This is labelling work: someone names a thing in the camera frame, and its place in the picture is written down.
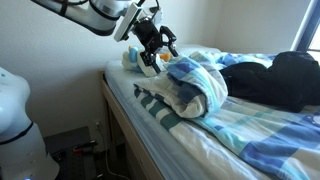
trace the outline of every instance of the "bed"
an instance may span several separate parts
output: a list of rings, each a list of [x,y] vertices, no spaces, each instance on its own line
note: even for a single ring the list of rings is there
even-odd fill
[[[181,46],[180,54],[190,54],[195,50],[217,53],[219,50],[199,45]],[[166,125],[152,114],[150,108],[144,107],[141,98],[135,96],[133,86],[139,80],[145,79],[141,73],[124,70],[120,60],[110,60],[101,76],[102,91],[106,100],[106,111],[111,127],[111,151],[120,137],[115,132],[119,125],[129,152],[128,159],[133,167],[133,179],[274,179],[279,178],[262,172],[259,168],[249,165],[222,144],[214,133],[203,130],[201,124],[180,122],[174,128]],[[247,108],[249,114],[255,116],[276,116],[296,118],[306,114],[315,114],[318,106],[306,107],[300,115],[273,110],[269,106],[250,103],[246,100],[228,97],[225,103],[227,115],[233,116],[235,110],[230,104]],[[317,169],[310,167],[313,174]]]

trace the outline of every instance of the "blue striped blanket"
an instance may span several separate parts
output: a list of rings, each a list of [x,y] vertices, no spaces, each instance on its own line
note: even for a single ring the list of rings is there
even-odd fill
[[[183,77],[195,76],[194,78],[197,79],[199,76],[194,71],[198,71],[201,65],[191,65],[194,67],[191,68],[188,61],[189,59],[185,59],[183,63],[168,67],[168,77],[174,76],[174,80],[171,81],[180,83],[180,87]],[[149,79],[147,82],[155,81],[157,78]],[[217,138],[240,159],[268,175],[280,179],[319,178],[319,107],[308,106],[300,114],[288,113],[237,98],[228,97],[225,100],[225,97],[224,99],[218,97],[218,95],[223,96],[221,93],[214,95],[213,99],[220,99],[217,105],[207,104],[214,107],[212,113],[185,118],[179,116],[171,105],[164,101],[165,95],[159,95],[150,90],[152,88],[149,87],[153,84],[148,87],[144,83],[135,83],[135,96],[174,137],[181,136],[179,132],[173,130],[182,123],[196,124]],[[188,141],[179,142],[183,146],[190,146]]]

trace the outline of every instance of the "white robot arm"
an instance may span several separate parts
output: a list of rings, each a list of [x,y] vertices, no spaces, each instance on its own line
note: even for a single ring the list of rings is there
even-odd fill
[[[119,42],[127,40],[130,32],[135,34],[145,48],[145,51],[140,53],[144,64],[152,66],[157,73],[160,72],[160,69],[155,63],[156,54],[163,46],[168,46],[173,56],[178,56],[174,44],[176,36],[168,27],[161,26],[160,31],[155,27],[155,24],[160,23],[162,18],[158,0],[156,0],[157,6],[151,8],[143,8],[145,0],[140,0],[138,3],[132,0],[31,1],[101,36],[111,35],[116,22],[121,16],[124,16],[114,39]],[[80,7],[87,2],[89,2],[87,9]],[[168,42],[163,41],[163,35],[167,36]]]

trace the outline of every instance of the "wall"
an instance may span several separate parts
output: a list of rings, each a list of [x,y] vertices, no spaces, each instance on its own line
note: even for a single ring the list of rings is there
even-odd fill
[[[160,5],[163,24],[177,43],[214,42],[221,0],[160,0]],[[97,70],[107,60],[121,59],[138,40],[98,37],[27,0],[3,1],[0,17],[0,66],[29,82],[27,112],[42,134],[89,126],[99,139],[93,122],[103,120],[104,111]]]
[[[214,46],[240,53],[291,49],[311,0],[225,0]]]

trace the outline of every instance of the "mattress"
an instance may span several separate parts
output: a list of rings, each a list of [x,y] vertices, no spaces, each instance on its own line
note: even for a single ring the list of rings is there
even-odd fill
[[[188,55],[195,50],[219,52],[217,49],[198,45],[183,46],[181,49],[178,49],[178,52],[179,54]],[[134,96],[133,86],[134,82],[146,78],[143,74],[124,70],[121,65],[121,60],[110,60],[105,66],[105,75],[109,87],[127,113],[131,124],[136,129],[165,179],[212,179],[219,177],[219,175],[216,176],[216,174],[219,174],[219,171],[233,171],[232,169],[219,167],[219,163],[212,163],[216,167],[203,167],[203,163],[199,163],[194,156],[188,153],[187,150],[145,110],[139,100]],[[215,145],[219,147],[217,148],[218,152],[219,149],[224,149],[218,142]],[[236,161],[240,160],[235,157],[232,162]],[[252,177],[257,177],[256,174],[259,172],[252,169],[252,172],[248,173],[254,174]]]

